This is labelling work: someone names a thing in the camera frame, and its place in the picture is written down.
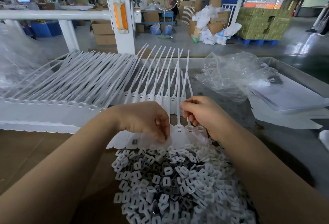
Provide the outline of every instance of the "hand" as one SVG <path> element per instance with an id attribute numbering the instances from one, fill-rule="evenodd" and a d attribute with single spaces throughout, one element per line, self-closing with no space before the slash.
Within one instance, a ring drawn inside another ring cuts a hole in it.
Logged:
<path id="1" fill-rule="evenodd" d="M 107 111 L 115 117 L 118 131 L 148 133 L 160 143 L 164 143 L 170 135 L 168 114 L 157 102 L 122 104 Z"/>
<path id="2" fill-rule="evenodd" d="M 201 124 L 214 140 L 219 140 L 219 128 L 233 121 L 232 118 L 211 98 L 194 96 L 181 102 L 183 117 L 197 126 Z"/>

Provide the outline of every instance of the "blue box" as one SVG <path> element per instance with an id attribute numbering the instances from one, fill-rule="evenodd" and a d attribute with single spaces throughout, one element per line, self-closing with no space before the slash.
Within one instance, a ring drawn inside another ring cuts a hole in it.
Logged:
<path id="1" fill-rule="evenodd" d="M 57 20 L 46 20 L 46 23 L 31 23 L 31 27 L 37 37 L 54 37 L 62 34 Z"/>

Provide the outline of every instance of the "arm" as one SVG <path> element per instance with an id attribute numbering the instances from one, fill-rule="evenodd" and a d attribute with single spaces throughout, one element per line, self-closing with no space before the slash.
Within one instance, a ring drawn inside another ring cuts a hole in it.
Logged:
<path id="1" fill-rule="evenodd" d="M 328 200 L 213 100 L 192 97 L 181 109 L 193 125 L 200 123 L 223 145 L 263 223 L 329 223 Z"/>
<path id="2" fill-rule="evenodd" d="M 106 145 L 125 129 L 165 142 L 169 118 L 156 102 L 102 111 L 0 197 L 0 223 L 70 222 Z"/>

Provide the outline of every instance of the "person's right hand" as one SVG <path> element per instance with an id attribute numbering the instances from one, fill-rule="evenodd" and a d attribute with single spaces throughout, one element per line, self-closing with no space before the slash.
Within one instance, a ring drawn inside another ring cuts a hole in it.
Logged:
<path id="1" fill-rule="evenodd" d="M 219 140 L 218 131 L 233 119 L 211 98 L 194 96 L 181 102 L 180 108 L 184 110 L 183 117 L 188 118 L 194 125 L 202 125 L 214 140 Z"/>

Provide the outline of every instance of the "forearm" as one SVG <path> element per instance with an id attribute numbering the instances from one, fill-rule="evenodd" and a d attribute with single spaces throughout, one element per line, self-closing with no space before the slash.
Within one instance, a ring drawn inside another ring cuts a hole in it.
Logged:
<path id="1" fill-rule="evenodd" d="M 0 197 L 1 223 L 67 223 L 108 142 L 117 133 L 103 111 Z"/>
<path id="2" fill-rule="evenodd" d="M 232 119 L 221 128 L 224 146 L 265 223 L 329 223 L 326 198 Z"/>

